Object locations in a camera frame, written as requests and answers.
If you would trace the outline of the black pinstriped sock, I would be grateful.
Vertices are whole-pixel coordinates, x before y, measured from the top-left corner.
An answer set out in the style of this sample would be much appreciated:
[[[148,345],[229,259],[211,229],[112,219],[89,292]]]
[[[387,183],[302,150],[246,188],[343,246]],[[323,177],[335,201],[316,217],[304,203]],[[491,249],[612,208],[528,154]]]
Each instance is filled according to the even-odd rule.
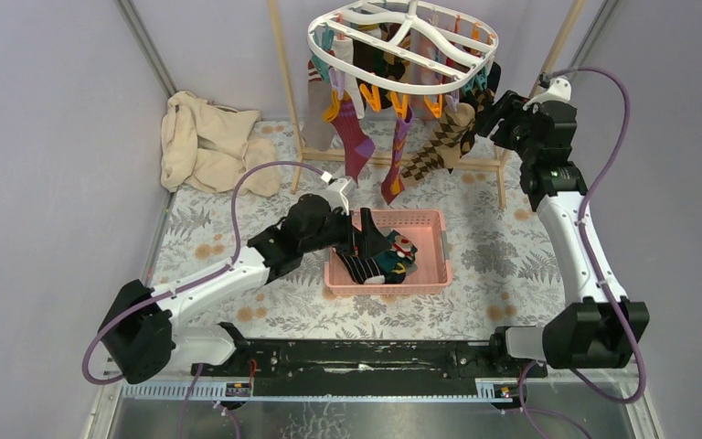
[[[356,284],[383,284],[386,275],[373,259],[363,259],[357,256],[337,254],[348,274]]]

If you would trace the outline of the teal green sock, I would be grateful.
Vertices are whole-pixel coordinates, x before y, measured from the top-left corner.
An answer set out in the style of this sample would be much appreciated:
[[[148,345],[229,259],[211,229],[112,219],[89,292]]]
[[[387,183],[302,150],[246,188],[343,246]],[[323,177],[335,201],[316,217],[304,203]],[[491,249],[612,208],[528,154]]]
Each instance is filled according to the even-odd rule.
[[[405,262],[412,266],[408,274],[414,273],[417,270],[416,253],[418,248],[413,241],[397,230],[391,230],[387,238],[391,243],[390,249],[374,258],[382,271],[386,274],[396,262]]]

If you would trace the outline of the navy santa sock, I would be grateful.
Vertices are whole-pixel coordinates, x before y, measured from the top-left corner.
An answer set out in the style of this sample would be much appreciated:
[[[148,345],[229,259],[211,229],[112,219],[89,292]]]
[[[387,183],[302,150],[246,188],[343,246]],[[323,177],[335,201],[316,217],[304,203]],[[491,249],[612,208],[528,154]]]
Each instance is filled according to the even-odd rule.
[[[412,266],[405,262],[396,262],[392,268],[386,272],[384,279],[386,284],[402,284],[408,276]]]

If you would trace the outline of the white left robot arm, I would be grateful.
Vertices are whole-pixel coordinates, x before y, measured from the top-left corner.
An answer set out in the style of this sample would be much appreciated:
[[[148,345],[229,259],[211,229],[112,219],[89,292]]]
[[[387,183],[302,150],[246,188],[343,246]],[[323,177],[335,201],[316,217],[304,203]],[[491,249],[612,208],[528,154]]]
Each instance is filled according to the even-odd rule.
[[[246,367],[245,348],[220,325],[191,327],[195,316],[229,295],[259,289],[295,271],[307,253],[332,249],[372,259],[389,247],[370,209],[353,216],[319,195],[304,195],[226,264],[155,287],[140,280],[123,285],[101,322],[100,341],[130,384],[200,364],[234,376]]]

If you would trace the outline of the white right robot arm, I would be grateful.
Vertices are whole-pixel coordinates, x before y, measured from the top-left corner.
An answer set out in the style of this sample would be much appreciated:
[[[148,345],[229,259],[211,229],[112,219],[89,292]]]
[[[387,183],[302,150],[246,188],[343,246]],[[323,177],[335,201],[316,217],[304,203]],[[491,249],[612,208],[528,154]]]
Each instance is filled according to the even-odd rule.
[[[480,133],[521,160],[520,187],[546,229],[560,270],[566,304],[542,327],[499,327],[487,362],[509,377],[524,359],[554,369],[622,369],[633,356],[650,315],[629,299],[603,254],[578,167],[570,160],[577,110],[567,102],[535,102],[505,92]]]

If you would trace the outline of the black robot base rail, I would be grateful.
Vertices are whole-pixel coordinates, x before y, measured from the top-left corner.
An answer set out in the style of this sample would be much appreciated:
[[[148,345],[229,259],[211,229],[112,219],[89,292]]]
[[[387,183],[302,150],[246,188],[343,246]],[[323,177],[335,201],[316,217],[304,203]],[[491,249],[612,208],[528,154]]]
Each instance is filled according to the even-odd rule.
[[[526,365],[500,342],[240,339],[202,377],[241,378],[256,397],[477,397],[481,383],[516,383]]]

